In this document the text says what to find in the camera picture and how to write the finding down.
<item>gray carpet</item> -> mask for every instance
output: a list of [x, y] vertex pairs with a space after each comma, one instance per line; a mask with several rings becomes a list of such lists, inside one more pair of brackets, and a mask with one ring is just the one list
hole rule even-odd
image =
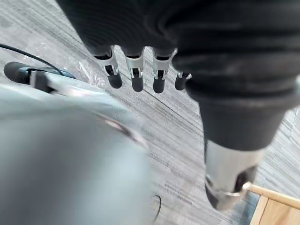
[[[135, 93], [120, 48], [116, 48], [123, 87], [114, 90], [100, 66], [83, 47], [78, 35], [53, 0], [0, 1], [0, 40], [36, 54], [78, 79], [110, 92], [144, 122], [143, 134], [153, 165], [152, 190], [162, 196], [157, 224], [248, 225], [257, 196], [248, 195], [228, 212], [217, 212], [204, 193], [203, 128], [198, 105], [185, 91], [174, 87], [171, 68], [163, 94], [152, 90], [152, 52], [145, 51], [144, 90]], [[0, 68], [9, 61], [41, 65], [27, 57], [0, 49]], [[7, 82], [3, 74], [0, 82]], [[300, 197], [300, 112], [286, 114], [268, 155], [261, 164], [256, 183]]]

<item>wooden panel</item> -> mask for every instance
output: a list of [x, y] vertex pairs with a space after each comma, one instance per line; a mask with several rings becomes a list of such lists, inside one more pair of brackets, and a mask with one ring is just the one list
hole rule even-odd
[[269, 199], [259, 225], [300, 225], [300, 210]]
[[293, 198], [276, 191], [267, 190], [257, 185], [252, 185], [250, 191], [300, 210], [300, 200], [297, 198]]
[[265, 208], [267, 206], [268, 200], [269, 199], [265, 196], [261, 196], [259, 198], [259, 201], [258, 201], [257, 207], [255, 209], [255, 212], [254, 212], [254, 215], [252, 217], [250, 225], [259, 225], [259, 222], [261, 221], [263, 213], [264, 213]]

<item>black cable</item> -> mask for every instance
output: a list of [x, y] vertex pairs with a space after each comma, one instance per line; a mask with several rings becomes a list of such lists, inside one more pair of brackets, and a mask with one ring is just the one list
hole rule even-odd
[[157, 210], [156, 216], [153, 219], [153, 223], [155, 223], [155, 221], [158, 219], [159, 213], [160, 213], [160, 209], [161, 209], [161, 197], [159, 195], [154, 195], [152, 197], [158, 197], [159, 198], [159, 208]]
[[45, 61], [45, 60], [43, 60], [43, 59], [41, 59], [41, 58], [39, 58], [39, 57], [37, 57], [35, 55], [32, 55], [32, 54], [30, 54], [28, 52], [24, 52], [24, 51], [22, 51], [20, 49], [14, 48], [14, 47], [9, 46], [9, 45], [0, 44], [0, 47], [8, 49], [8, 50], [11, 50], [11, 51], [14, 51], [16, 53], [20, 53], [20, 54], [26, 55], [26, 56], [28, 56], [30, 58], [33, 58], [33, 59], [35, 59], [37, 61], [40, 61], [40, 62], [42, 62], [42, 63], [44, 63], [44, 64], [52, 67], [53, 69], [57, 70], [57, 72], [59, 72], [59, 74], [63, 76], [63, 73], [59, 69], [57, 69], [54, 65], [52, 65], [51, 63], [49, 63], [49, 62], [47, 62], [47, 61]]

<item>metal bracket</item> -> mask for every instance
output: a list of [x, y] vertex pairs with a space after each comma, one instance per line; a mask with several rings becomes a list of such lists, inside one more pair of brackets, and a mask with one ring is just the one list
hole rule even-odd
[[110, 76], [111, 74], [109, 74], [106, 70], [106, 66], [111, 66], [112, 67], [112, 71], [114, 75], [118, 74], [118, 62], [117, 62], [117, 58], [116, 55], [113, 51], [114, 46], [111, 46], [111, 51], [112, 51], [112, 56], [107, 59], [107, 60], [98, 60], [98, 63], [100, 64], [100, 66], [102, 67], [102, 69], [104, 70], [105, 74], [107, 76]]
[[[179, 78], [182, 78], [182, 75], [183, 75], [183, 72], [178, 72], [178, 74], [177, 74], [177, 76], [179, 77]], [[187, 77], [186, 77], [186, 79], [191, 79], [192, 78], [192, 75], [191, 74], [189, 74]]]
[[139, 58], [133, 59], [126, 57], [126, 63], [132, 78], [135, 78], [133, 73], [134, 68], [137, 68], [139, 70], [139, 78], [143, 76], [143, 51]]
[[167, 60], [158, 60], [155, 58], [155, 55], [153, 54], [153, 71], [154, 71], [154, 79], [158, 79], [158, 71], [163, 70], [164, 75], [163, 75], [163, 80], [165, 79], [165, 75], [169, 71], [169, 66], [172, 61], [172, 56], [167, 59]]

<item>black fingertip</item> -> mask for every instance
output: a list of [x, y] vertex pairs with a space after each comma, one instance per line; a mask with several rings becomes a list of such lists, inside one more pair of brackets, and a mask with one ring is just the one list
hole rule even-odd
[[119, 89], [120, 87], [122, 87], [122, 84], [123, 84], [121, 75], [119, 73], [117, 75], [108, 76], [108, 81], [109, 81], [110, 85], [116, 89]]
[[160, 94], [164, 91], [165, 80], [162, 78], [154, 79], [153, 81], [153, 90], [155, 93]]
[[186, 88], [186, 78], [182, 77], [180, 78], [178, 75], [176, 77], [176, 81], [175, 81], [175, 88], [176, 90], [183, 90]]
[[141, 92], [144, 89], [143, 77], [131, 78], [132, 88], [136, 92]]

